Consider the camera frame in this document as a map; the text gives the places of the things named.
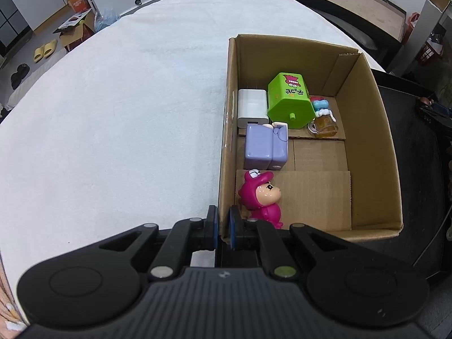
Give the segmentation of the person's hand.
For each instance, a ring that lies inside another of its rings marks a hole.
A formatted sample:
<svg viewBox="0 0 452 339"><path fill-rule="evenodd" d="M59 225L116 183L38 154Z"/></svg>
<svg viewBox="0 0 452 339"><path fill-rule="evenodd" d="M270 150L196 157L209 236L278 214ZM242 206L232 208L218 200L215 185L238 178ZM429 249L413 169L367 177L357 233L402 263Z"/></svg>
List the person's hand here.
<svg viewBox="0 0 452 339"><path fill-rule="evenodd" d="M0 338L17 338L28 325L24 322L5 274L3 261L0 262Z"/></svg>

